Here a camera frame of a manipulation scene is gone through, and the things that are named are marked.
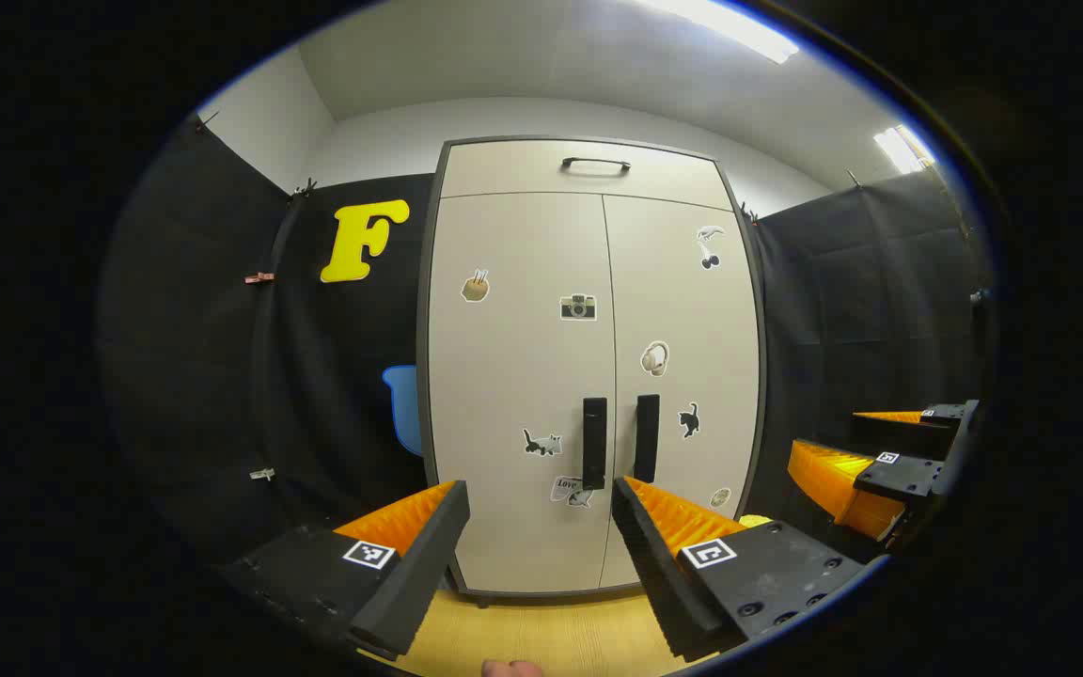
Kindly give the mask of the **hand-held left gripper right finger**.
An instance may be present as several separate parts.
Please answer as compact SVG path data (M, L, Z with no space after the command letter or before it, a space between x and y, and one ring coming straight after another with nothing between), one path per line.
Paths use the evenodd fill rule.
M643 480L614 480L611 515L673 655L741 655L808 625L871 567L782 520L744 526Z

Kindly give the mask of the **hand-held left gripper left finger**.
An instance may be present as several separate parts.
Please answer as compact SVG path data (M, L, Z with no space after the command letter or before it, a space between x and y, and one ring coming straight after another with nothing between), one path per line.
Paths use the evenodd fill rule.
M443 481L344 526L292 528L223 575L315 643L396 660L409 652L469 518L467 483Z

